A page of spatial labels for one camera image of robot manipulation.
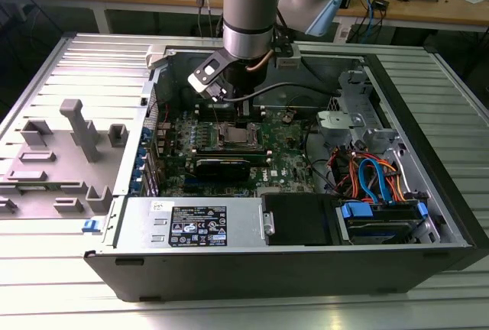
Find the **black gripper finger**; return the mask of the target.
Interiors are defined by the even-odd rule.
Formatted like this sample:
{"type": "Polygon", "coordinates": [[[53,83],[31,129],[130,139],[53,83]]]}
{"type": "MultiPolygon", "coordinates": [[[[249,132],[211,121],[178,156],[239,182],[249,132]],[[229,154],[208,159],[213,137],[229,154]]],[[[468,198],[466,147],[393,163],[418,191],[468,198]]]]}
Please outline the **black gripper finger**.
{"type": "Polygon", "coordinates": [[[236,120],[237,121],[250,121],[251,120],[251,105],[248,100],[239,101],[235,103],[236,120]]]}

